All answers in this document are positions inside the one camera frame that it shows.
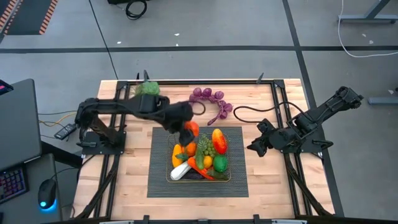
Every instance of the carrot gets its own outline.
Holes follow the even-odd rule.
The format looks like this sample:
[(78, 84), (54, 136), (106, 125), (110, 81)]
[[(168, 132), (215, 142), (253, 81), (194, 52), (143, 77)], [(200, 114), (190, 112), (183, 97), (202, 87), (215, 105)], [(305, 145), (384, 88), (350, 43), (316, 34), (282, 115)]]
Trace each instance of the carrot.
[(207, 179), (209, 179), (209, 180), (214, 180), (213, 177), (210, 177), (209, 175), (207, 175), (207, 169), (202, 169), (202, 170), (200, 170), (200, 169), (197, 167), (197, 163), (196, 163), (196, 160), (195, 160), (194, 157), (191, 157), (191, 158), (188, 159), (188, 165), (189, 165), (190, 167), (192, 167), (193, 169), (195, 169), (196, 171), (198, 171), (199, 174), (201, 174), (202, 176), (206, 177)]

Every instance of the desk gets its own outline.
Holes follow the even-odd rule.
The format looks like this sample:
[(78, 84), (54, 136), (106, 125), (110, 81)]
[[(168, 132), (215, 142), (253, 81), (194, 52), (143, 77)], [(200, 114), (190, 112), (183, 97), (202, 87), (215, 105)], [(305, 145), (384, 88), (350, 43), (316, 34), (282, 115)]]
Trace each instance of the desk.
[(54, 211), (43, 213), (37, 203), (40, 184), (55, 173), (55, 160), (52, 154), (30, 161), (26, 164), (29, 191), (0, 205), (4, 213), (3, 224), (48, 223), (62, 220), (60, 194), (57, 188), (57, 207)]
[[(304, 111), (307, 110), (307, 102), (300, 80), (286, 79), (283, 81), (289, 101)], [(234, 108), (241, 105), (259, 109), (274, 106), (270, 85), (189, 85), (184, 84), (186, 80), (182, 83), (181, 85), (160, 83), (160, 94), (168, 96), (170, 103), (176, 103), (188, 100), (195, 87), (200, 86), (202, 89), (210, 87), (213, 91), (222, 90), (225, 93), (225, 101), (231, 103)], [(102, 81), (98, 98), (112, 99), (115, 95), (116, 85), (117, 81)], [(282, 101), (279, 92), (278, 99), (279, 102)], [(206, 113), (193, 118), (200, 126), (206, 126), (207, 121), (215, 117), (218, 112), (215, 105), (205, 104)], [(194, 106), (194, 110), (200, 111), (200, 105), (197, 106), (198, 108)], [(298, 113), (295, 108), (291, 108), (290, 111), (292, 116)], [(258, 113), (242, 110), (238, 113), (243, 119), (259, 121), (268, 118), (274, 126), (278, 126), (275, 111)], [(110, 115), (100, 116), (105, 124), (109, 124), (110, 117)], [(142, 220), (144, 215), (150, 215), (151, 220), (252, 219), (253, 214), (259, 214), (260, 218), (294, 217), (284, 157), (276, 150), (268, 150), (266, 156), (262, 158), (258, 157), (254, 151), (244, 150), (249, 189), (247, 198), (147, 198), (152, 128), (159, 127), (159, 125), (153, 121), (136, 119), (130, 115), (126, 116), (126, 124), (126, 149), (119, 163), (112, 220)], [(225, 120), (217, 120), (213, 126), (242, 126), (245, 147), (260, 135), (255, 124), (242, 123), (232, 113)], [(313, 154), (302, 154), (301, 158), (308, 188), (324, 208), (333, 213), (321, 160)], [(76, 214), (84, 209), (97, 191), (102, 162), (103, 156), (95, 156), (82, 168), (73, 204)], [(110, 160), (108, 168), (111, 167), (111, 164), (112, 160)], [(304, 211), (300, 190), (298, 187), (296, 189), (300, 210)], [(105, 192), (100, 216), (105, 215), (107, 201), (108, 193)]]

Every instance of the wooden table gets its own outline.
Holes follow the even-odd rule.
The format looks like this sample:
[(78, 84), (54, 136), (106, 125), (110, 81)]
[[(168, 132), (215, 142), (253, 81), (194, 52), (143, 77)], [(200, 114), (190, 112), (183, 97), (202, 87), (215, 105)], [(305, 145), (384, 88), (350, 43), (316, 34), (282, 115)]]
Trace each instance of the wooden table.
[[(284, 81), (289, 101), (304, 111), (307, 110), (300, 80), (285, 79)], [(197, 86), (161, 85), (160, 92), (161, 95), (170, 98), (170, 103), (176, 103), (188, 100), (189, 95)], [(231, 103), (234, 108), (241, 105), (259, 109), (274, 106), (270, 85), (200, 85), (200, 87), (202, 89), (210, 87), (213, 91), (222, 90), (225, 93), (224, 100)], [(112, 99), (115, 89), (116, 81), (102, 81), (98, 98)], [(282, 97), (280, 93), (278, 94), (279, 102), (281, 102)], [(206, 113), (193, 117), (200, 126), (206, 126), (207, 121), (215, 117), (218, 112), (216, 105), (205, 104)], [(199, 106), (194, 106), (194, 111), (200, 111)], [(293, 107), (290, 110), (292, 116), (298, 113), (298, 110)], [(285, 122), (283, 107), (281, 111)], [(277, 126), (274, 110), (266, 113), (241, 110), (237, 114), (242, 119), (255, 121), (267, 118), (274, 126)], [(101, 119), (109, 124), (110, 115), (101, 115)], [(268, 150), (264, 157), (258, 157), (256, 152), (246, 149), (254, 138), (260, 136), (255, 124), (242, 123), (232, 113), (227, 119), (217, 120), (213, 124), (213, 126), (242, 126), (249, 189), (247, 198), (147, 198), (152, 128), (159, 125), (153, 121), (136, 119), (131, 115), (126, 116), (126, 124), (126, 150), (119, 163), (112, 220), (142, 220), (144, 215), (150, 215), (151, 220), (251, 219), (253, 214), (259, 214), (260, 218), (294, 217), (283, 155), (279, 151)], [(324, 208), (333, 213), (321, 160), (312, 154), (302, 154), (301, 158), (308, 188)], [(73, 204), (76, 214), (84, 209), (97, 191), (102, 162), (103, 156), (97, 155), (82, 168)], [(300, 211), (303, 213), (302, 194), (297, 186), (296, 189)], [(101, 215), (105, 214), (107, 199), (108, 192), (105, 192)]]

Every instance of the gray floor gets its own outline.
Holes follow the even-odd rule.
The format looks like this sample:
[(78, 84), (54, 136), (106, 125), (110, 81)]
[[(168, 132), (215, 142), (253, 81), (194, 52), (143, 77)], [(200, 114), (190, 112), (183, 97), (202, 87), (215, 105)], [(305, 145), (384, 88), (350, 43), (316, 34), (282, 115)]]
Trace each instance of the gray floor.
[[(138, 21), (106, 0), (92, 0), (109, 47), (165, 47), (201, 45), (292, 46), (282, 1), (278, 0), (153, 0)], [(364, 13), (373, 0), (346, 0), (345, 13)], [(336, 0), (289, 0), (302, 46), (339, 46)], [(396, 13), (392, 1), (385, 13)], [(398, 45), (398, 24), (342, 24), (345, 45)], [(104, 47), (87, 0), (59, 0), (44, 35), (6, 36), (0, 49)], [(380, 52), (353, 52), (357, 55)], [(120, 79), (133, 79), (148, 70), (151, 78), (301, 78), (292, 51), (114, 52)], [(352, 58), (344, 52), (304, 52), (317, 103), (341, 85), (366, 98), (390, 96), (398, 86), (398, 55)], [(74, 110), (96, 96), (100, 80), (114, 79), (107, 53), (0, 54), (0, 76), (7, 82), (33, 78), (41, 113)], [(398, 176), (395, 159), (398, 110), (369, 106), (340, 113), (323, 127), (335, 142), (331, 161), (347, 217), (398, 220)], [(55, 121), (60, 116), (41, 116)], [(73, 118), (64, 124), (72, 123)], [(41, 127), (46, 135), (59, 128)], [(76, 133), (68, 142), (45, 139), (78, 153)], [(64, 204), (74, 195), (75, 172), (60, 174)]]

